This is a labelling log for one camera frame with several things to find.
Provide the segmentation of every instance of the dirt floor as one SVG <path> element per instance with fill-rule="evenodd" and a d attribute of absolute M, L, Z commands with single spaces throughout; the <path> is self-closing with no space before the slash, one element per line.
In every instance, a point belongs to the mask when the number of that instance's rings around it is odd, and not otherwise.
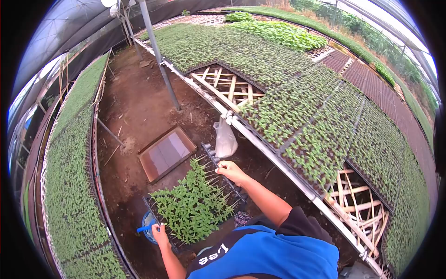
<path fill-rule="evenodd" d="M 154 60 L 147 52 L 143 53 L 143 57 L 146 61 Z M 111 73 L 107 73 L 99 118 L 115 134 L 120 130 L 119 138 L 126 147 L 116 151 L 105 165 L 118 143 L 104 129 L 98 127 L 100 176 L 107 208 L 124 252 L 140 278 L 167 278 L 158 247 L 143 234 L 137 234 L 136 229 L 141 227 L 142 217 L 147 212 L 143 196 L 177 185 L 177 180 L 182 179 L 190 167 L 186 160 L 151 185 L 137 154 L 174 125 L 180 125 L 195 145 L 210 142 L 215 146 L 215 130 L 212 125 L 218 121 L 219 114 L 181 79 L 169 72 L 169 79 L 182 108 L 177 112 L 158 65 L 153 62 L 151 66 L 140 68 L 134 47 L 116 53 L 110 67 L 117 78 L 113 79 Z M 358 260 L 353 247 L 300 190 L 246 138 L 237 131 L 235 135 L 239 148 L 228 159 L 236 162 L 248 175 L 290 205 L 299 205 L 308 216 L 316 217 L 340 250 L 339 271 Z M 261 213 L 250 201 L 247 211 L 252 216 Z M 205 241 L 193 245 L 192 251 L 183 252 L 180 255 L 181 262 L 187 265 L 202 248 L 214 245 L 233 228 L 234 223 L 230 219 Z"/>

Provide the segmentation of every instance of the white plastic bag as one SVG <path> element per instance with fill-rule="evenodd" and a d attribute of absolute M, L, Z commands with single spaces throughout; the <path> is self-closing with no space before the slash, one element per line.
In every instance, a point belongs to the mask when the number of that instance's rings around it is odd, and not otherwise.
<path fill-rule="evenodd" d="M 229 124 L 226 123 L 223 117 L 220 117 L 220 122 L 214 122 L 214 129 L 217 132 L 215 155 L 220 159 L 233 155 L 239 144 Z"/>

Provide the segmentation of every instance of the black sleeve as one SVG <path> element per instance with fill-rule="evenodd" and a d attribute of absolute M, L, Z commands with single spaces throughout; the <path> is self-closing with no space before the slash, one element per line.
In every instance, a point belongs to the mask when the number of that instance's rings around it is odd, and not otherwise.
<path fill-rule="evenodd" d="M 288 218 L 276 230 L 276 234 L 301 235 L 332 242 L 331 236 L 324 230 L 314 217 L 307 217 L 300 206 L 294 207 Z"/>

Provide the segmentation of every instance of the blue bowl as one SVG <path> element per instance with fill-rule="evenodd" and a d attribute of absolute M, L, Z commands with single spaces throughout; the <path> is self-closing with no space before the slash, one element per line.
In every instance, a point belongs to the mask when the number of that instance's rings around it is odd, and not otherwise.
<path fill-rule="evenodd" d="M 153 224 L 155 224 L 157 221 L 155 220 L 155 218 L 152 216 L 152 214 L 150 213 L 150 211 L 147 211 L 147 213 L 144 215 L 144 217 L 142 217 L 142 226 L 145 227 L 145 223 L 147 224 L 147 222 L 144 222 L 146 219 L 149 219 L 149 225 L 148 227 L 152 227 Z M 158 242 L 155 240 L 155 238 L 153 237 L 153 233 L 152 233 L 152 229 L 147 229 L 147 230 L 143 230 L 142 233 L 145 235 L 145 237 L 147 239 L 149 239 L 150 242 L 157 244 Z"/>

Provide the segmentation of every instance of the brown tray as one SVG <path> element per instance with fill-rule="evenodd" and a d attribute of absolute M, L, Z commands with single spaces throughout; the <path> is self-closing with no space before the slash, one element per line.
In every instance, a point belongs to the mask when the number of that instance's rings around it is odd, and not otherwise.
<path fill-rule="evenodd" d="M 138 158 L 150 184 L 154 184 L 196 150 L 196 145 L 177 125 L 144 147 Z"/>

